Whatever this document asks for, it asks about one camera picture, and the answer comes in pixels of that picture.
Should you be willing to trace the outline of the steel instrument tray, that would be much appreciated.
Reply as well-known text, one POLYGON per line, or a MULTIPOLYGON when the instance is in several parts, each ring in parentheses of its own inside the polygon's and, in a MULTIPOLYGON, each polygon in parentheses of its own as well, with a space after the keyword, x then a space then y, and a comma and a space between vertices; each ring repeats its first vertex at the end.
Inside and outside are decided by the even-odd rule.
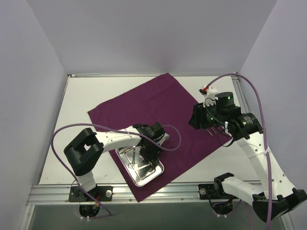
POLYGON ((137 187, 142 187, 164 172, 164 166, 159 159, 149 163, 140 156, 140 147, 136 147, 134 168, 129 168, 132 162, 133 147, 116 149, 116 154, 124 166, 126 172, 137 187))

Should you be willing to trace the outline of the purple surgical cloth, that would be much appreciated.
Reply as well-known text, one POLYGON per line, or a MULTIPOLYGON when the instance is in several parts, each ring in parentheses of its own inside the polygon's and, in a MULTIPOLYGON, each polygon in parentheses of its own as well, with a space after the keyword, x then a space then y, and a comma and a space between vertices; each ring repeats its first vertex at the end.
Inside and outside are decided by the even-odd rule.
POLYGON ((167 125, 170 135, 159 154, 164 172, 148 184, 137 187, 115 151, 110 155, 137 202, 152 195, 209 156, 230 138, 195 130, 188 124, 197 101, 170 74, 163 74, 88 111, 93 124, 120 130, 135 124, 167 125))

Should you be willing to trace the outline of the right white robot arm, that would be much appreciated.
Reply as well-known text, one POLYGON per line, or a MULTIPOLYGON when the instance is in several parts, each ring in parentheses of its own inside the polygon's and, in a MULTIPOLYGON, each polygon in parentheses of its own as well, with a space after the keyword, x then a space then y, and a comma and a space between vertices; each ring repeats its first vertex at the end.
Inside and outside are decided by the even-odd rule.
POLYGON ((200 90, 204 102, 193 106, 189 125, 195 129, 216 129, 227 134, 244 151, 261 184, 252 185, 232 173, 215 177, 209 199, 236 197, 250 204, 264 222, 267 215, 275 219, 288 213, 307 199, 302 189, 291 183, 277 163, 271 150, 264 146, 263 128, 252 113, 242 113, 235 105, 232 92, 218 92, 215 88, 200 90))

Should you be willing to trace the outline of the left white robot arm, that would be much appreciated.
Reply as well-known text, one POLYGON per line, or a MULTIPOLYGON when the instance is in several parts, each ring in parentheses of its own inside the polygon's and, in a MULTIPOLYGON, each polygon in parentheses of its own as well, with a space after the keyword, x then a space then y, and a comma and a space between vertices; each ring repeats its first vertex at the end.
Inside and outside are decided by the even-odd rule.
POLYGON ((124 172, 141 187, 164 172, 158 156, 168 139, 169 135, 159 123, 137 124, 116 132, 94 132, 85 128, 67 145, 64 154, 81 185, 80 196, 91 201, 97 194, 93 168, 103 153, 115 151, 124 172))

